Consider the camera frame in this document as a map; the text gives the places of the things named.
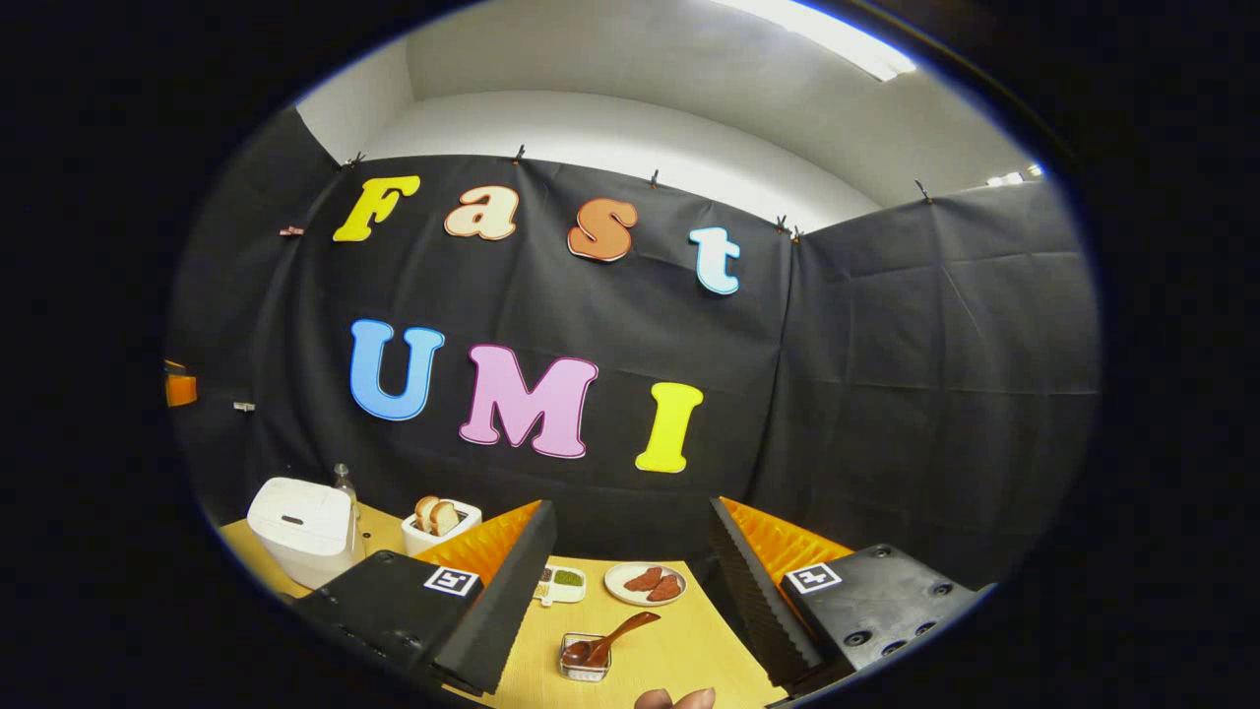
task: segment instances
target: wooden table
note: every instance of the wooden table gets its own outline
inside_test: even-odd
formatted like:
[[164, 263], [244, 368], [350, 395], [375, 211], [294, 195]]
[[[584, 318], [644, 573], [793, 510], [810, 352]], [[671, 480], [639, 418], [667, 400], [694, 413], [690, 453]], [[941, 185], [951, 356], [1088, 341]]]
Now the wooden table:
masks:
[[[388, 549], [403, 554], [402, 520], [362, 505], [360, 531], [367, 553]], [[301, 598], [310, 589], [285, 576], [244, 520], [219, 530], [227, 545], [268, 588]], [[604, 573], [616, 562], [552, 557], [551, 563], [586, 574], [586, 598], [578, 603], [553, 603], [543, 608], [530, 601], [512, 646], [495, 694], [471, 696], [488, 706], [561, 709], [610, 706], [631, 709], [649, 689], [664, 688], [679, 699], [689, 691], [714, 688], [719, 706], [765, 706], [786, 696], [770, 684], [766, 671], [748, 655], [726, 621], [704, 596], [683, 562], [662, 562], [687, 577], [687, 593], [668, 606], [651, 608], [660, 616], [617, 640], [612, 671], [601, 683], [580, 683], [559, 675], [557, 654], [566, 632], [607, 635], [643, 608], [617, 601], [604, 587]]]

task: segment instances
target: yellow letter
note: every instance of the yellow letter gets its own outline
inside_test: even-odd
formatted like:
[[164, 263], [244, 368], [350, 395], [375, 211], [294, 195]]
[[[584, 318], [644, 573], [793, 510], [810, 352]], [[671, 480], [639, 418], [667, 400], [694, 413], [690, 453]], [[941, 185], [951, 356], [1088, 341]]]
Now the yellow letter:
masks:
[[373, 178], [363, 183], [363, 194], [354, 203], [341, 228], [333, 232], [333, 241], [363, 241], [372, 234], [372, 228], [368, 227], [369, 218], [378, 224], [386, 220], [398, 203], [398, 191], [402, 191], [403, 196], [411, 196], [417, 189], [420, 178], [416, 175]]
[[687, 422], [692, 409], [704, 402], [704, 395], [694, 387], [663, 382], [651, 387], [651, 398], [656, 400], [656, 421], [651, 424], [648, 450], [634, 460], [634, 465], [640, 471], [680, 474], [687, 467], [687, 458], [683, 458]]
[[474, 186], [460, 195], [464, 207], [456, 207], [446, 215], [446, 233], [451, 235], [481, 234], [498, 241], [517, 230], [512, 215], [520, 196], [507, 186]]

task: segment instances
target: ceiling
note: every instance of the ceiling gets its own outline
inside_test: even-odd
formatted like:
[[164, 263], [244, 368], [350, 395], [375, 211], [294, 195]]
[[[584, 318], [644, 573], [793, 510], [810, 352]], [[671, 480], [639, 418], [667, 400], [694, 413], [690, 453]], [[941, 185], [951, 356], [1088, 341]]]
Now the ceiling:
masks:
[[600, 93], [717, 121], [888, 207], [1033, 160], [924, 71], [878, 82], [800, 35], [709, 0], [489, 0], [407, 38], [416, 99]]

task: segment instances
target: glass bottle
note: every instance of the glass bottle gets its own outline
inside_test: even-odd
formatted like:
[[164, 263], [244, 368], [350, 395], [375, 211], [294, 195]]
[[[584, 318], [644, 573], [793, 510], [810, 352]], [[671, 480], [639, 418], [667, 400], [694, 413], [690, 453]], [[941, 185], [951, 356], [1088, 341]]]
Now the glass bottle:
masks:
[[354, 510], [354, 519], [360, 519], [359, 496], [354, 492], [354, 486], [350, 485], [350, 468], [346, 468], [345, 463], [338, 463], [333, 466], [333, 472], [336, 474], [336, 484], [333, 487], [350, 496], [350, 509]]

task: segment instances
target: pink letter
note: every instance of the pink letter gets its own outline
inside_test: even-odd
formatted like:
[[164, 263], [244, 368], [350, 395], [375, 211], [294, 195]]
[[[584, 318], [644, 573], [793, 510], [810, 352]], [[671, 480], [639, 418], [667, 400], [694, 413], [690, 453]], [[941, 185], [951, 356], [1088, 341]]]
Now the pink letter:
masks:
[[561, 358], [552, 363], [533, 392], [525, 389], [517, 356], [507, 346], [478, 344], [469, 349], [476, 363], [476, 385], [472, 389], [472, 413], [460, 427], [460, 438], [469, 443], [494, 446], [499, 432], [494, 428], [494, 412], [508, 434], [508, 443], [520, 446], [538, 419], [543, 431], [530, 442], [534, 451], [554, 458], [581, 458], [582, 402], [586, 388], [600, 370], [586, 360]]

